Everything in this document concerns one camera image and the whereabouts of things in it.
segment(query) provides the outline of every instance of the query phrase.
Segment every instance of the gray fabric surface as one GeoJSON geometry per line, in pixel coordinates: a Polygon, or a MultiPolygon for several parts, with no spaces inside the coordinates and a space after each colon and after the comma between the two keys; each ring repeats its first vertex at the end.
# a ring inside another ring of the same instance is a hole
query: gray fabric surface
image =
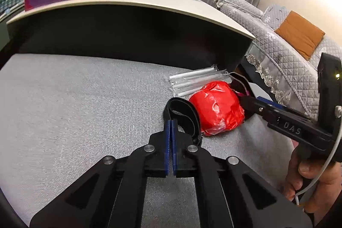
{"type": "MultiPolygon", "coordinates": [[[[0,71],[0,187],[26,224],[105,155],[122,157],[162,130],[167,77],[185,70],[73,56],[16,54],[0,71]]],[[[257,115],[204,138],[212,155],[240,157],[272,185],[293,149],[257,115]]],[[[199,227],[193,179],[149,179],[142,227],[199,227]]]]}
{"type": "Polygon", "coordinates": [[[264,12],[245,0],[213,0],[213,2],[215,2],[218,8],[221,8],[223,5],[228,4],[255,18],[261,19],[264,16],[264,12]]]}

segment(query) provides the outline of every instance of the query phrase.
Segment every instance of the gray sofa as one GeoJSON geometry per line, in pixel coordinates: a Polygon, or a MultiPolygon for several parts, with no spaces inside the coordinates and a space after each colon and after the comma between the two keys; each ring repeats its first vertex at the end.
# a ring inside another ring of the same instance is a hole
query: gray sofa
{"type": "Polygon", "coordinates": [[[244,0],[214,0],[220,11],[255,36],[246,53],[279,103],[317,117],[317,66],[322,53],[342,59],[342,47],[325,35],[309,61],[274,31],[286,19],[286,7],[273,4],[265,12],[244,0]]]}

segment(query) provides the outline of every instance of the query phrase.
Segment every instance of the orange cushion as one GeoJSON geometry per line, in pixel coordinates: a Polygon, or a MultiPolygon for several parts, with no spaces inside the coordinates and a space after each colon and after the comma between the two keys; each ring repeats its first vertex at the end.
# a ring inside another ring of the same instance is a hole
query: orange cushion
{"type": "Polygon", "coordinates": [[[306,60],[310,59],[325,35],[325,32],[293,11],[275,33],[293,46],[306,60]]]}

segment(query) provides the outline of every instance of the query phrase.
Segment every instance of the clear plastic wrap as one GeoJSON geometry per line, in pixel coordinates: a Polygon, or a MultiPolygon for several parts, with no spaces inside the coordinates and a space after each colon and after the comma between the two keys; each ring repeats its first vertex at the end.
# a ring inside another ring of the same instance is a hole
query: clear plastic wrap
{"type": "Polygon", "coordinates": [[[176,82],[177,80],[203,76],[203,75],[206,75],[208,73],[217,72],[217,70],[218,70],[217,66],[213,65],[211,67],[204,68],[204,69],[199,69],[199,70],[195,70],[195,71],[191,71],[191,72],[187,72],[187,73],[172,75],[169,77],[169,81],[170,81],[171,85],[173,85],[174,82],[176,82]]]}
{"type": "Polygon", "coordinates": [[[199,91],[212,81],[230,82],[226,70],[217,71],[216,66],[170,77],[171,90],[175,97],[184,97],[199,91]]]}

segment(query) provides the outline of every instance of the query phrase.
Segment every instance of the table top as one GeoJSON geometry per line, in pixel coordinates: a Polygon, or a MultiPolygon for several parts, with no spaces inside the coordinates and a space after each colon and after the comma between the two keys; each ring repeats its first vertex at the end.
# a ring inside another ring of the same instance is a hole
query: table top
{"type": "Polygon", "coordinates": [[[201,0],[65,0],[41,7],[31,9],[29,11],[23,11],[10,19],[7,24],[18,21],[22,18],[28,17],[33,14],[49,11],[53,9],[70,7],[70,6],[81,6],[81,5],[96,5],[96,4],[113,4],[113,5],[131,5],[131,6],[142,6],[155,9],[162,9],[172,12],[177,12],[192,17],[196,17],[202,20],[209,21],[211,23],[220,25],[222,27],[233,30],[240,33],[250,39],[255,37],[239,25],[237,22],[221,13],[219,10],[208,5],[201,0]]]}

